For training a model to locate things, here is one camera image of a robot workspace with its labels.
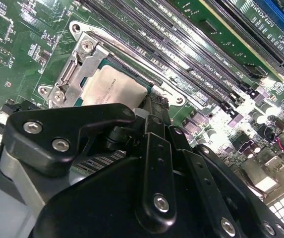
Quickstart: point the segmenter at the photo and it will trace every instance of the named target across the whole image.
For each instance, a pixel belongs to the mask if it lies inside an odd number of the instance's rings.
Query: black plastic bracket
[[[145,120],[142,139],[142,188],[136,217],[150,233],[164,233],[176,221],[170,143],[165,140],[165,125],[155,115]]]
[[[200,155],[217,182],[224,201],[247,237],[284,238],[278,229],[284,224],[207,146],[197,145],[193,152]],[[267,224],[275,235],[269,234]]]
[[[227,208],[222,195],[202,156],[192,152],[184,133],[173,125],[168,127],[174,159],[182,161],[181,167],[188,176],[191,188],[198,195],[194,201],[202,206],[201,223],[207,237],[242,237],[240,228]],[[231,224],[228,232],[222,227],[223,221]]]
[[[23,125],[28,121],[37,122],[42,130],[26,132]],[[8,118],[2,142],[11,156],[47,176],[59,177],[67,174],[79,155],[80,136],[95,136],[134,121],[134,112],[123,104],[17,112]],[[67,151],[53,148],[58,138],[68,142]]]

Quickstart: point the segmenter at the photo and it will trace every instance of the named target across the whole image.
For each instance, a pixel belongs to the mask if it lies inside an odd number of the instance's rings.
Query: electrolytic capacitor
[[[253,150],[254,153],[259,153],[261,151],[261,147],[259,147],[256,143],[251,144],[250,148]]]
[[[277,115],[277,112],[278,112],[278,109],[277,108],[274,108],[273,106],[271,106],[270,104],[268,103],[264,103],[260,109],[265,113],[265,115],[267,116],[276,116]]]
[[[213,142],[217,141],[219,139],[219,136],[214,129],[207,130],[207,135],[208,135],[209,139]]]
[[[284,122],[281,119],[276,120],[274,125],[284,132]]]
[[[252,117],[258,124],[264,124],[267,121],[267,117],[260,112],[254,112]]]
[[[197,139],[197,144],[198,145],[206,145],[206,144],[208,144],[208,142],[207,142],[207,140],[204,137],[199,137]]]
[[[243,153],[248,159],[251,159],[253,157],[253,152],[250,149],[244,150]]]

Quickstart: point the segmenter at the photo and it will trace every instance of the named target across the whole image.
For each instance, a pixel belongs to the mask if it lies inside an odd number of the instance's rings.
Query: blue ram slot
[[[284,32],[284,14],[281,12],[281,10],[271,0],[254,1]]]

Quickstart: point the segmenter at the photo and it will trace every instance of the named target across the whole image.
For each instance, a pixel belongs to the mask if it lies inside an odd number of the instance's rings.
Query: screw
[[[93,50],[93,44],[89,40],[85,40],[81,43],[82,49],[84,50],[85,53],[90,53]]]
[[[222,217],[221,218],[221,226],[223,230],[231,237],[235,236],[235,229],[232,223],[227,219]]]
[[[181,130],[180,130],[178,127],[175,127],[175,131],[176,131],[176,133],[179,134],[179,135],[182,134]]]
[[[161,124],[161,120],[158,119],[158,117],[153,117],[153,121],[157,124]]]
[[[263,222],[263,226],[265,227],[265,230],[270,233],[271,235],[275,235],[275,231],[273,229],[273,227],[271,227],[270,224],[268,224],[267,222]]]
[[[24,131],[30,134],[38,134],[40,133],[43,128],[38,122],[35,121],[28,121],[23,125]]]
[[[40,88],[39,90],[42,95],[46,95],[48,93],[48,90],[46,88]]]
[[[55,92],[55,96],[54,96],[54,99],[59,102],[61,99],[64,98],[64,94],[61,92],[61,91],[57,91]]]
[[[154,205],[160,212],[163,213],[168,212],[170,209],[170,205],[168,204],[167,200],[161,195],[155,195]]]
[[[206,147],[202,147],[202,151],[205,153],[205,154],[209,154],[210,151],[206,148]]]
[[[176,103],[177,103],[177,104],[182,104],[182,102],[183,102],[183,99],[182,99],[182,98],[177,98],[177,100],[176,100]]]
[[[123,110],[123,113],[127,116],[133,115],[133,112],[130,109],[127,109],[127,108]]]
[[[284,228],[280,224],[278,224],[278,223],[276,223],[275,226],[284,235]]]
[[[64,139],[54,140],[52,143],[52,146],[55,150],[60,151],[60,152],[66,152],[70,148],[68,141]]]

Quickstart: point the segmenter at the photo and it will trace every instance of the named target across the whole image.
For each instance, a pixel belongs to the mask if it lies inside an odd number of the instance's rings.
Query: motherboard
[[[88,39],[104,44],[86,76]],[[136,108],[152,94],[264,202],[284,195],[268,134],[284,146],[284,0],[0,0],[0,128],[4,104]]]

